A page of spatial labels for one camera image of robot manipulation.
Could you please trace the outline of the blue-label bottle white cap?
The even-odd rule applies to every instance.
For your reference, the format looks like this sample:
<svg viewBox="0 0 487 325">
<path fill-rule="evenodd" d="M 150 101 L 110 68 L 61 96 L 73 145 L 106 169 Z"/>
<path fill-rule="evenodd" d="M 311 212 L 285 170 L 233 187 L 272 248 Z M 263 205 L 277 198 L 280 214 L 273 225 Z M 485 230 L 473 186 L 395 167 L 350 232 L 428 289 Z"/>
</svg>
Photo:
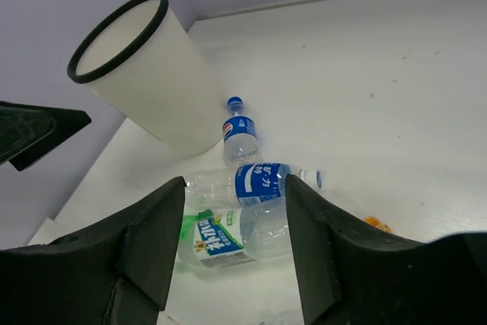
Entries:
<svg viewBox="0 0 487 325">
<path fill-rule="evenodd" d="M 186 205 L 194 210 L 232 209 L 265 202 L 284 202 L 288 175 L 312 190 L 323 188 L 323 174 L 289 164 L 261 162 L 186 175 Z"/>
</svg>

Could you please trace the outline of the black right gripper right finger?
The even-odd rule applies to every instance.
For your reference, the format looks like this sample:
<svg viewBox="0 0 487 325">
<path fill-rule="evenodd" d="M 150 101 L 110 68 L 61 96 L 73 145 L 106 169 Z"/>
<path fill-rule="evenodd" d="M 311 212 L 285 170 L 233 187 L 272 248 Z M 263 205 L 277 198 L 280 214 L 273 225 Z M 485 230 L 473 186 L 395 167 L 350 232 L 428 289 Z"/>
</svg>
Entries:
<svg viewBox="0 0 487 325">
<path fill-rule="evenodd" d="M 306 324 L 484 324 L 486 235 L 427 244 L 377 229 L 290 175 L 285 201 Z"/>
</svg>

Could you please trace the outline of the small Pepsi-label bottle blue cap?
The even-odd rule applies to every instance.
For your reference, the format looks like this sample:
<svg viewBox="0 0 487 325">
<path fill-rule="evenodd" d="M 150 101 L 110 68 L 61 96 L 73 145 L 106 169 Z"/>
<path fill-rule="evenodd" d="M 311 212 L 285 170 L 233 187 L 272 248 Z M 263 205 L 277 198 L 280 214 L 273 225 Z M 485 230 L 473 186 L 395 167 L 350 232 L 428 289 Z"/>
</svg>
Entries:
<svg viewBox="0 0 487 325">
<path fill-rule="evenodd" d="M 227 166 L 257 163 L 262 160 L 255 122 L 244 114 L 244 102 L 240 97 L 227 101 L 230 118 L 223 126 L 223 158 Z"/>
</svg>

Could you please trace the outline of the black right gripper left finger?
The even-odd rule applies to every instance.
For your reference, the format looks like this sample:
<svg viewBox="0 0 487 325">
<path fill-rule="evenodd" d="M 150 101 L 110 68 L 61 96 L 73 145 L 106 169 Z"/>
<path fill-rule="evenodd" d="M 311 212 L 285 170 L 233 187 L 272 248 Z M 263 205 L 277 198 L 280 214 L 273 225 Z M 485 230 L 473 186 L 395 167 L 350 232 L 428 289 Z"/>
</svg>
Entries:
<svg viewBox="0 0 487 325">
<path fill-rule="evenodd" d="M 183 220 L 175 177 L 49 244 L 1 252 L 3 324 L 154 324 L 167 303 Z"/>
</svg>

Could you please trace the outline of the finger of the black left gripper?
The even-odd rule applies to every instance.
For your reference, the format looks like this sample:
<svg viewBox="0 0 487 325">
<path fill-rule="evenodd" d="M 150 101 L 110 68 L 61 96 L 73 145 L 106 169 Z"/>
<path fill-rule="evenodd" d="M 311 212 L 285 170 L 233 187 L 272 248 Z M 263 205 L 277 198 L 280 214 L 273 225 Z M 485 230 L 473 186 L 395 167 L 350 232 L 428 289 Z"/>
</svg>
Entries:
<svg viewBox="0 0 487 325">
<path fill-rule="evenodd" d="M 82 110 L 1 102 L 1 163 L 23 171 L 92 119 Z"/>
</svg>

